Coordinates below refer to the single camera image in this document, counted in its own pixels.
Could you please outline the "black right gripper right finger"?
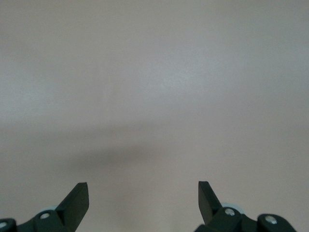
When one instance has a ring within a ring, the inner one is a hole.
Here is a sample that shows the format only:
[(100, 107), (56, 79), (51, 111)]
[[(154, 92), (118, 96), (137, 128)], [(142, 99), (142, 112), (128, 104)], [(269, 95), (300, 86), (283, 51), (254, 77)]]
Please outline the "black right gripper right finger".
[(223, 206), (209, 182), (198, 183), (198, 206), (204, 223), (197, 232), (294, 232), (294, 227), (283, 217), (261, 214), (253, 220), (234, 207)]

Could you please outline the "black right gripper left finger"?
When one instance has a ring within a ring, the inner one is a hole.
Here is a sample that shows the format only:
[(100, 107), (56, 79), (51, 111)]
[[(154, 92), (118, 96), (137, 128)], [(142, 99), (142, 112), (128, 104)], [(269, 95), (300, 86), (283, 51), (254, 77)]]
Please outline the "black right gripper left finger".
[(2, 232), (74, 232), (89, 209), (89, 193), (86, 182), (78, 183), (55, 208), (39, 212), (23, 224), (13, 218), (2, 218)]

